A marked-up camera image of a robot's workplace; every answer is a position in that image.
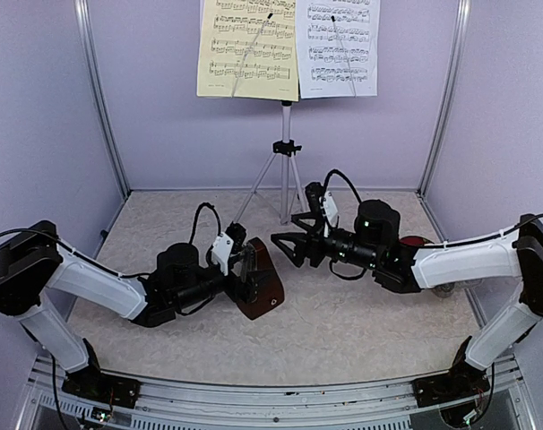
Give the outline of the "clear metronome front cover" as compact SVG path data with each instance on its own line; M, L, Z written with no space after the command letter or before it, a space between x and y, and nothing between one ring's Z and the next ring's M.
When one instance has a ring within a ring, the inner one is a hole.
M254 248L250 245L245 245L237 255L237 276L243 283L246 283L248 273L254 270L254 260Z

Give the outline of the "brown wooden metronome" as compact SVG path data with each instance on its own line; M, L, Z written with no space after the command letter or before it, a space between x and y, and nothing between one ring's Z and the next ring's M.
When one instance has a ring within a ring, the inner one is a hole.
M254 271L256 271L258 297L251 304L242 302L236 304L243 315L253 321L281 305L285 294L280 276L262 239L255 237L246 245L254 248Z

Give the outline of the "white perforated music stand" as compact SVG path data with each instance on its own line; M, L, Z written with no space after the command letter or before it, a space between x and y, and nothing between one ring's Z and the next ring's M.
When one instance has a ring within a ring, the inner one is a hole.
M307 210L296 159L296 155L300 151L300 148L291 139L291 118L293 103L291 101L284 100L281 102L281 105L282 119L281 139L279 141L279 148L277 150L273 150L270 157L264 163L248 195L239 207L237 215L234 218L234 221L236 223L241 220L247 209L248 204L258 194L260 184L275 159L281 160L280 209L278 212L280 223L286 224L288 222L288 218L291 214L292 204L294 201L298 201L300 203L302 211Z

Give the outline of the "yellow sheet music page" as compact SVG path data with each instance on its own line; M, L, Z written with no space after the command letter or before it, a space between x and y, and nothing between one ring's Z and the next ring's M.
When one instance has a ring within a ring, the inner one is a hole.
M196 95L297 101L294 1L203 2Z

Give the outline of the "white sheet music page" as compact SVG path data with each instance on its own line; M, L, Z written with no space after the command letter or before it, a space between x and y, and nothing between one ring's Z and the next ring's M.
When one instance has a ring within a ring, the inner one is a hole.
M380 6L376 0L296 2L301 99L377 95Z

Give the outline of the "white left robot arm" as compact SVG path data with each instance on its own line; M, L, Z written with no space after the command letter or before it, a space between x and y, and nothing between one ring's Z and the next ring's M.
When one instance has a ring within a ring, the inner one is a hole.
M152 273L129 275L78 252L48 220L6 230L0 239L0 313L17 318L67 379L93 399L109 391L109 377L101 372L93 346L70 330L47 290L63 291L154 328L197 313L220 293L240 308L250 305L256 299L252 274L263 248L259 238L247 240L245 229L232 223L217 235L205 266L199 263L198 249L184 242L159 253Z

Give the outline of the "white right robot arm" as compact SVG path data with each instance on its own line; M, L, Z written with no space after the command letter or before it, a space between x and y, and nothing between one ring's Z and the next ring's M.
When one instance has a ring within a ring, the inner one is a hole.
M521 287L495 317L459 348L443 379L444 391L460 398L482 380L489 366L543 319L543 224L525 214L489 236L432 245L399 237L401 215L381 200L359 204L354 229L330 226L325 203L295 215L299 233L271 235L271 241L300 267L324 259L371 271L374 281L398 294L418 293L467 280L519 277Z

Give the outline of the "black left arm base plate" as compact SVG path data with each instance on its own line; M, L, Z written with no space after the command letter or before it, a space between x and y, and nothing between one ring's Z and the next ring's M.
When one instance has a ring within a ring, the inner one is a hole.
M67 394L127 409L135 407L140 389L139 381L111 374L97 376L69 374L62 385L62 391Z

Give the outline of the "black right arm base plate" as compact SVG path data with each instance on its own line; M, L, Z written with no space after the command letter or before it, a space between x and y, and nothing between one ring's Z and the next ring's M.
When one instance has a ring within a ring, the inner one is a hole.
M425 408L489 391L490 383L483 374L471 376L444 373L418 378L413 381L412 387L418 407Z

